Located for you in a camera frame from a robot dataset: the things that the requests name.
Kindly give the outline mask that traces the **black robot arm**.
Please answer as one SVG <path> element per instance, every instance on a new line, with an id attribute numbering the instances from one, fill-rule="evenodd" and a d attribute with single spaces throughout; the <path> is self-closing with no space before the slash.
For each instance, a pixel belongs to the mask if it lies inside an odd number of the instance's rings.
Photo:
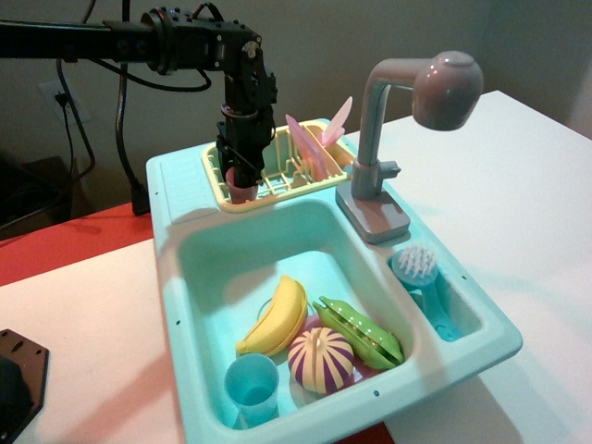
<path id="1" fill-rule="evenodd" d="M 209 9 L 207 17 L 203 9 Z M 275 135 L 276 77 L 265 67 L 261 36 L 243 23 L 226 21 L 212 4 L 194 11 L 159 7 L 138 23 L 101 25 L 4 20 L 1 56 L 12 59 L 81 59 L 144 63 L 160 75 L 195 69 L 225 76 L 224 116 L 216 148 L 221 168 L 232 169 L 236 186 L 262 180 L 263 150 Z"/>

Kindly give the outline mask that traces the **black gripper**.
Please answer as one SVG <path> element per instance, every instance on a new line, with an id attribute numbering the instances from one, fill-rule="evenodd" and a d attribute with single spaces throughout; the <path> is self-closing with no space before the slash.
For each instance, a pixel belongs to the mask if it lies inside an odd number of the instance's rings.
<path id="1" fill-rule="evenodd" d="M 216 149 L 221 177 L 235 167 L 235 185 L 251 188 L 261 180 L 265 166 L 263 150 L 275 137 L 273 107 L 264 106 L 250 115 L 242 115 L 229 106 L 221 108 L 223 121 L 216 123 Z"/>

